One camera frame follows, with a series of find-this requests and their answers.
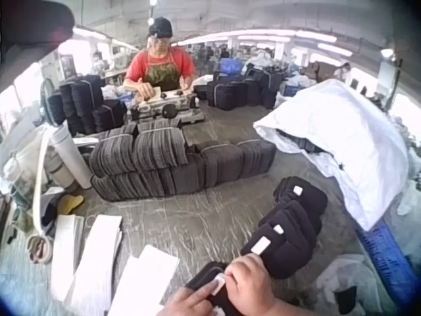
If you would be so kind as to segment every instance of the ceiling light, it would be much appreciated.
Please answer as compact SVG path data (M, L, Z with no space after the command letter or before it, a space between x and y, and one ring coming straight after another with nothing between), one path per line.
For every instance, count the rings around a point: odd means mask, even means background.
M207 41L228 41L228 36L221 36L220 38L203 38L202 36L199 38L191 38L185 41L179 41L177 45L189 45L189 44L197 44L197 43L205 43Z
M328 45L328 44L318 44L317 47L321 48L321 49L325 49L326 51L333 51L334 53L338 53L338 54L344 55L346 57L350 57L353 54L352 51L349 51L349 50L344 49L344 48Z
M308 31L297 31L296 35L300 38L312 38L314 40L328 41L330 43L335 43L337 40L335 36Z
M115 45L124 46L124 47L130 48L130 49L133 49L135 51L138 51L138 49L136 47L131 46L130 44L124 43L123 41L119 41L117 39L112 39L112 43L115 44Z
M256 41L282 41L289 42L290 38L283 38L281 36L261 36L261 35L243 35L238 37L239 40L256 40Z
M392 48L385 48L385 49L382 49L380 52L382 53L382 56L384 58L390 58L395 54Z
M73 28L73 33L81 35L81 36L97 38L97 39L100 39L100 40L106 40L107 39L107 37L104 34L100 34L98 32L85 30L83 28Z

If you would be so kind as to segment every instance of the white fabric bag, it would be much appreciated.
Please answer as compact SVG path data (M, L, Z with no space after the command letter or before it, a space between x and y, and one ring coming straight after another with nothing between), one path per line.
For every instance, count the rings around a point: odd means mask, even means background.
M339 80L299 91L254 128L280 151L303 152L324 176L336 177L348 212L364 230L405 186L408 157L402 137L379 109ZM328 153L309 155L276 129L307 138Z

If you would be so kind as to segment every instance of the white tag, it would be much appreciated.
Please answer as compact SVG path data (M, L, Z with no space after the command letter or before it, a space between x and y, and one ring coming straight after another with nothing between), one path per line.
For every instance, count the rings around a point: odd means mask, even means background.
M294 193L300 196L303 193L303 188L300 186L294 186Z
M274 230L279 234L282 235L284 233L284 230L282 229L281 225L276 225L274 227Z
M218 286L213 290L212 295L215 296L220 291L220 289L225 285L225 276L224 273L219 273L214 280L218 281Z
M266 237L262 237L252 248L251 252L260 255L268 246L270 245L270 240Z

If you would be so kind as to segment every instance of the window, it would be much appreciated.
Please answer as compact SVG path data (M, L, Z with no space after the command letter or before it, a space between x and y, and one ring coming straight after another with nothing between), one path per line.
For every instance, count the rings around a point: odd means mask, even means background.
M331 64L334 65L336 67L339 67L342 65L342 63L340 61L337 61L336 59L321 55L321 54L317 54L317 53L313 53L310 56L310 63L314 63L315 61L320 61L322 63L327 63L327 64Z
M293 49L291 49L291 54L293 56L295 56L294 63L298 66L302 66L303 65L303 54L304 54L304 52L301 51L298 48L293 48Z
M351 69L351 78L358 80L357 91L360 92L363 87L367 87L367 97L372 97L377 91L377 78L362 71L361 69L353 67Z
M29 107L40 99L40 88L44 78L39 63L33 63L15 81L14 86L23 107Z
M0 94L0 119L5 134L9 133L21 111L16 91L10 86Z
M88 41L70 39L60 44L61 55L73 55L74 67L78 74L89 74L92 69L91 44Z
M112 59L110 54L110 45L108 45L107 43L98 43L97 48L98 51L102 54L103 60L111 63Z
M409 97L398 93L389 114L400 117L416 140L421 140L421 109Z

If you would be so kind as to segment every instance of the industrial sewing machine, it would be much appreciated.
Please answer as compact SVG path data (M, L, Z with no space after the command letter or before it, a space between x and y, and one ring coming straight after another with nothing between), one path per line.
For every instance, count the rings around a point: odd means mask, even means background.
M132 120L145 122L148 120L179 118L185 123L201 122L205 119L202 110L196 106L197 96L195 93L172 90L162 92L160 88L154 88L155 96L151 99L132 100Z

